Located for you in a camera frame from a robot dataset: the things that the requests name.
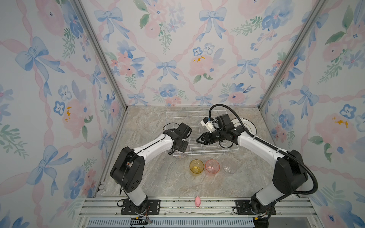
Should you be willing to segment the yellow plastic cup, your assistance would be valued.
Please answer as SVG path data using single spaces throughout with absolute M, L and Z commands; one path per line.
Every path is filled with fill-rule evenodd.
M 204 163 L 199 159 L 194 159 L 190 162 L 189 168 L 193 174 L 201 174 L 204 171 Z

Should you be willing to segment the pink plastic cup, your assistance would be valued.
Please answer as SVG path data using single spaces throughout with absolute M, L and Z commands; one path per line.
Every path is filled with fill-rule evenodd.
M 220 171 L 221 167 L 217 160 L 209 159 L 205 163 L 205 169 L 209 175 L 216 175 Z

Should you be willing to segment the clear glass cup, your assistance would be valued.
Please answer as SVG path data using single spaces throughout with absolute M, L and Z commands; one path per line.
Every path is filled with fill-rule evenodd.
M 222 164 L 223 166 L 223 170 L 228 173 L 228 174 L 234 174 L 237 172 L 238 168 L 237 168 L 237 164 L 234 162 L 224 162 Z

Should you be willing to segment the white plate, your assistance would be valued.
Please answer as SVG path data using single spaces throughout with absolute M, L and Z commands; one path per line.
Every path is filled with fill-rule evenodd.
M 253 134 L 253 135 L 257 134 L 257 128 L 251 121 L 244 119 L 244 118 L 241 118 L 241 121 L 251 134 Z M 232 123 L 234 124 L 235 127 L 240 125 L 240 121 L 237 118 L 233 119 Z

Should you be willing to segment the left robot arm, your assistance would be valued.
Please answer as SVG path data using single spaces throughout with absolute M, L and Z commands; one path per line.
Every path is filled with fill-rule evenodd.
M 166 151 L 169 154 L 176 151 L 184 153 L 189 144 L 186 139 L 191 132 L 192 129 L 188 125 L 181 123 L 177 128 L 163 130 L 160 136 L 143 146 L 134 149 L 127 146 L 122 149 L 110 176 L 120 185 L 132 205 L 142 206 L 147 202 L 147 195 L 140 187 L 144 166 Z

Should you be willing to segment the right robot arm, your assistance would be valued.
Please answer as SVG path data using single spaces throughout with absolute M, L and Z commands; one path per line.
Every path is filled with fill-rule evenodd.
M 252 209 L 263 210 L 273 202 L 295 193 L 308 180 L 301 155 L 296 151 L 286 151 L 252 134 L 240 120 L 233 123 L 228 114 L 215 120 L 205 117 L 201 125 L 208 129 L 197 142 L 211 145 L 221 141 L 230 141 L 258 155 L 274 168 L 272 181 L 251 197 Z

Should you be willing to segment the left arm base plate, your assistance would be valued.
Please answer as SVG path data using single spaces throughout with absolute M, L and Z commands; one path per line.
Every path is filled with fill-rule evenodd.
M 124 200 L 121 207 L 121 215 L 159 215 L 161 201 L 159 199 L 146 199 L 140 206 L 135 205 L 130 199 Z

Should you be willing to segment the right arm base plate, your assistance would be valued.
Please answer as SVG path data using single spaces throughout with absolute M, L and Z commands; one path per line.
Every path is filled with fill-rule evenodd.
M 276 215 L 275 208 L 271 207 L 272 204 L 267 206 L 261 206 L 259 203 L 252 202 L 250 199 L 238 199 L 235 200 L 235 206 L 233 211 L 238 215 L 253 215 L 253 216 L 268 216 Z

